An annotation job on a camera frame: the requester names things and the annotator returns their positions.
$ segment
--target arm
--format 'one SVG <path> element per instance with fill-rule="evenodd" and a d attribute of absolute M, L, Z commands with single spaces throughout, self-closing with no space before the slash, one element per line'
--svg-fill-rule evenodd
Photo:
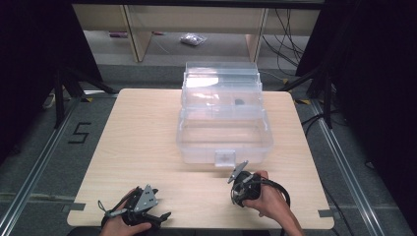
<path fill-rule="evenodd" d="M 266 171 L 257 171 L 256 173 L 266 179 L 268 178 Z M 260 212 L 260 217 L 266 216 L 275 220 L 290 236 L 304 235 L 300 223 L 289 208 L 285 198 L 272 186 L 262 185 L 260 197 L 256 200 L 245 200 L 243 205 L 257 209 Z"/>
<path fill-rule="evenodd" d="M 126 201 L 117 209 L 122 209 L 125 204 Z M 123 221 L 122 216 L 117 215 L 114 218 L 107 219 L 107 222 L 104 224 L 99 236 L 133 236 L 137 233 L 149 230 L 150 228 L 150 223 L 141 223 L 138 225 L 129 226 Z"/>

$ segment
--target hand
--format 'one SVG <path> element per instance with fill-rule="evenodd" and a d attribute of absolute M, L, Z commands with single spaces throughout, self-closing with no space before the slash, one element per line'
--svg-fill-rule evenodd
<path fill-rule="evenodd" d="M 122 209 L 126 204 L 126 201 L 117 209 Z M 133 236 L 137 233 L 144 232 L 151 228 L 150 223 L 141 223 L 134 226 L 129 226 L 123 221 L 121 215 L 117 215 L 114 218 L 107 219 L 99 236 Z"/>
<path fill-rule="evenodd" d="M 255 172 L 267 179 L 268 173 L 264 170 Z M 278 222 L 288 235 L 304 235 L 300 223 L 289 208 L 282 196 L 276 188 L 270 185 L 261 186 L 261 195 L 256 200 L 243 201 L 245 207 L 250 207 L 260 212 L 259 216 L 266 216 Z"/>

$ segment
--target gray floor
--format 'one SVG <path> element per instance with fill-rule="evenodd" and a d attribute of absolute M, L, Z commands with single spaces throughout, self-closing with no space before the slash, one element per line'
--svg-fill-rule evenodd
<path fill-rule="evenodd" d="M 144 61 L 136 63 L 133 60 L 128 39 L 111 38 L 105 31 L 86 31 L 86 37 L 104 81 L 115 89 L 125 87 L 178 89 L 187 61 L 249 61 L 244 35 L 202 33 L 208 38 L 207 41 L 193 47 L 179 41 L 182 34 L 181 32 L 167 32 L 164 35 L 155 35 Z M 304 48 L 308 41 L 308 37 L 294 37 L 293 39 L 301 48 Z M 272 35 L 268 35 L 267 40 L 272 45 L 279 46 Z M 296 61 L 291 50 L 282 49 L 282 52 Z M 283 59 L 279 59 L 278 62 L 279 66 L 275 54 L 263 43 L 258 67 L 265 89 L 280 88 L 283 85 L 283 79 L 294 80 L 289 75 L 294 73 L 295 67 L 284 62 Z M 89 85 L 83 86 L 86 89 L 94 89 Z M 307 87 L 308 83 L 295 88 L 292 91 L 293 98 L 308 98 L 305 94 Z M 77 104 L 11 235 L 66 235 L 73 228 L 66 222 L 68 207 L 77 194 L 115 99 L 114 97 L 97 97 L 91 102 Z M 300 121 L 305 121 L 315 115 L 312 105 L 295 104 L 295 106 Z M 14 196 L 20 191 L 31 168 L 41 155 L 43 147 L 53 132 L 54 119 L 53 107 L 39 114 L 25 139 L 20 143 L 21 152 L 10 155 L 0 167 L 1 214 L 9 208 Z M 364 165 L 366 156 L 356 142 L 354 134 L 344 123 L 343 117 L 340 114 L 334 114 L 332 121 L 338 143 L 386 235 L 413 235 L 378 174 Z M 90 123 L 79 130 L 89 133 L 89 136 L 83 144 L 72 145 L 70 141 L 78 141 L 81 138 L 74 135 L 80 122 Z M 349 191 L 319 123 L 312 126 L 307 141 L 324 186 L 328 189 L 328 202 L 334 212 L 334 229 L 339 235 L 350 235 L 342 219 L 344 215 L 355 235 L 372 235 Z M 336 209 L 330 196 L 335 199 L 342 214 Z M 270 233 L 278 235 L 279 231 L 272 230 Z M 306 233 L 307 235 L 336 235 L 331 230 L 307 229 Z M 207 231 L 203 233 L 206 236 L 211 234 L 240 235 L 240 232 Z"/>

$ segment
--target wooden table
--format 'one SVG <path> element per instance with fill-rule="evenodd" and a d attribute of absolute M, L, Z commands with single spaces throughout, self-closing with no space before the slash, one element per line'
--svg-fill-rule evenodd
<path fill-rule="evenodd" d="M 159 205 L 149 213 L 172 212 L 165 228 L 273 229 L 279 225 L 230 200 L 231 169 L 213 164 L 186 164 L 175 143 L 181 108 L 179 89 L 121 90 L 109 116 L 68 223 L 99 225 L 103 211 L 113 208 L 136 186 L 150 184 L 159 190 Z M 254 172 L 267 170 L 269 179 L 291 196 L 291 208 L 305 229 L 331 229 L 332 217 L 317 169 L 305 139 L 291 95 L 265 91 L 264 106 L 273 132 L 274 146 L 261 164 L 249 164 Z"/>

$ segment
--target clear plastic box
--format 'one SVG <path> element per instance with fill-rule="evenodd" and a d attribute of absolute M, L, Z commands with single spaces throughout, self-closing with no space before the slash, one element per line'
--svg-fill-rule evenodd
<path fill-rule="evenodd" d="M 187 163 L 262 162 L 273 145 L 254 63 L 187 63 L 177 145 Z"/>

